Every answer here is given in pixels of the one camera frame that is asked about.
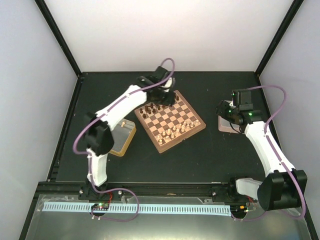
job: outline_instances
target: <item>metal frame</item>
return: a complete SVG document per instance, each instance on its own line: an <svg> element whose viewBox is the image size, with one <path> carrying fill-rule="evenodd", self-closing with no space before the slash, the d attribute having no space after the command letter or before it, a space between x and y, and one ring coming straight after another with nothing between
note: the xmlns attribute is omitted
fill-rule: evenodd
<svg viewBox="0 0 320 240"><path fill-rule="evenodd" d="M61 46L62 51L64 52L66 58L68 59L70 65L72 66L75 74L77 75L78 79L75 85L75 89L72 95L72 99L66 114L66 118L62 127L62 131L58 140L58 144L56 147L56 151L54 153L54 157L50 166L50 170L47 176L46 182L39 182L37 189L35 191L34 197L31 202L31 206L29 212L27 214L24 226L21 231L20 240L26 238L28 229L33 217L33 213L35 207L37 205L37 201L39 199L39 195L43 194L54 194L54 195L79 195L80 189L83 187L83 182L55 182L56 176L59 169L60 157L62 154L62 149L64 147L64 142L68 134L69 126L71 123L72 115L79 97L79 93L82 87L82 83L84 77L82 77L82 72L78 67L76 60L74 59L66 41L62 33L60 32L53 16L50 13L48 6L45 3L45 0L34 0L38 5L43 17L45 18L46 22L48 23L52 33L54 34L56 40L58 41L59 45ZM255 71L256 80L259 85L261 85L259 76L263 72L264 68L266 67L268 61L270 60L272 54L274 53L276 47L278 46L281 38L285 34L287 28L289 27L291 21L293 20L294 16L296 15L297 11L299 10L303 0L294 0L289 8L287 14L285 15L280 27L278 28L275 36L273 37L267 51L265 52L258 68ZM263 90L261 89L261 93L263 96L264 104L267 106L267 110L269 111L267 101L264 95ZM278 136L275 131L275 127L273 122L270 123L270 128L272 133L274 134L274 138L279 143ZM229 205L242 205L246 201L244 199L238 199L236 202L233 202L229 198L221 197L227 196L227 184L222 183L208 183L208 184L148 184L148 183L109 183L107 188L129 188L133 190L137 196L168 196L168 193L172 196L189 196L189 197L208 197L212 196L212 200L214 202L226 202ZM318 239L317 232L315 230L315 226L313 224L309 209L307 208L307 212L305 215L305 220L307 223L307 227L309 229L310 235L312 239Z"/></svg>

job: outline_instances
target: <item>chessboard border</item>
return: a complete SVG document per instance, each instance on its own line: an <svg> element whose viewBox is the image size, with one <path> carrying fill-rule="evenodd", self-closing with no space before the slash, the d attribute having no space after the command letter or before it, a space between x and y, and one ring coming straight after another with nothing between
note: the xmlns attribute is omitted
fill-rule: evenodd
<svg viewBox="0 0 320 240"><path fill-rule="evenodd" d="M184 98L184 96L178 91L174 91L176 94L178 94L179 98L185 103L185 105L190 109L190 111L193 113L193 115L196 117L196 119L199 120L200 125L195 126L194 128L190 129L184 134L181 134L180 136L176 137L172 141L160 146L157 139L155 138L154 134L150 131L150 128L145 122L145 119L140 114L140 108L138 107L136 110L134 110L134 113L136 117L138 118L139 122L142 124L143 128L145 129L146 133L150 137L151 141L153 142L153 145L158 150L160 154L167 151L168 149L174 147L175 145L181 143L183 140L190 138L191 136L195 135L196 133L200 132L201 130L206 128L205 122L202 120L202 118L197 114L197 112L194 110L194 108L190 105L190 103Z"/></svg>

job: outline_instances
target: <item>gray wall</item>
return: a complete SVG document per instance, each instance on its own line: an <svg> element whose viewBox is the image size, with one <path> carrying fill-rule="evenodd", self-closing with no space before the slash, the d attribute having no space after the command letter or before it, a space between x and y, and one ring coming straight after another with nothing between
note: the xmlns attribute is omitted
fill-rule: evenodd
<svg viewBox="0 0 320 240"><path fill-rule="evenodd" d="M275 118L280 143L297 169L305 170L307 204L320 233L320 1L306 0L279 43L262 84L277 84L288 93L287 104ZM267 90L274 112L282 101L279 90Z"/></svg>
<svg viewBox="0 0 320 240"><path fill-rule="evenodd" d="M19 238L76 76L33 0L0 1L0 233Z"/></svg>

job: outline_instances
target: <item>chessboard square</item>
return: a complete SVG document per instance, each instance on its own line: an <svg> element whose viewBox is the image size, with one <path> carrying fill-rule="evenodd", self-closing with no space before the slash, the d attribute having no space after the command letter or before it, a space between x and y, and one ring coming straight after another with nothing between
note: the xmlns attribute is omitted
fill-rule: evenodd
<svg viewBox="0 0 320 240"><path fill-rule="evenodd" d="M155 130L157 130L156 126L152 126L149 128L151 132L154 132Z"/></svg>
<svg viewBox="0 0 320 240"><path fill-rule="evenodd" d="M178 120L179 123L182 123L182 122L185 121L182 117L179 117L177 120Z"/></svg>
<svg viewBox="0 0 320 240"><path fill-rule="evenodd" d="M165 131L165 129L162 126L161 127L157 127L157 128L158 128L158 131L159 131L160 134L162 134Z"/></svg>
<svg viewBox="0 0 320 240"><path fill-rule="evenodd" d="M152 132L153 136L158 136L159 135L159 131L158 130L155 130Z"/></svg>
<svg viewBox="0 0 320 240"><path fill-rule="evenodd" d="M179 121L176 119L172 122L175 126L179 124Z"/></svg>
<svg viewBox="0 0 320 240"><path fill-rule="evenodd" d="M174 123L173 122L169 122L168 123L168 127L171 129L171 128L173 128L174 127Z"/></svg>
<svg viewBox="0 0 320 240"><path fill-rule="evenodd" d="M158 119L155 119L155 120L153 120L152 122L153 122L154 125L156 125L156 124L159 123L159 120L158 120Z"/></svg>

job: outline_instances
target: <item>black cable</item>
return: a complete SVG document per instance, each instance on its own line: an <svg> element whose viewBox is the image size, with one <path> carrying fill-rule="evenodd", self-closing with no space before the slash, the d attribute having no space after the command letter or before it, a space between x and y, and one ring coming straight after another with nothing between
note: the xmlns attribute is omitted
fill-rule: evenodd
<svg viewBox="0 0 320 240"><path fill-rule="evenodd" d="M232 128L233 131L237 132L238 134L242 134L241 132L235 130L235 128L234 128L234 126L232 126L232 123L231 123L231 122L229 122L229 124L230 124L230 127Z"/></svg>

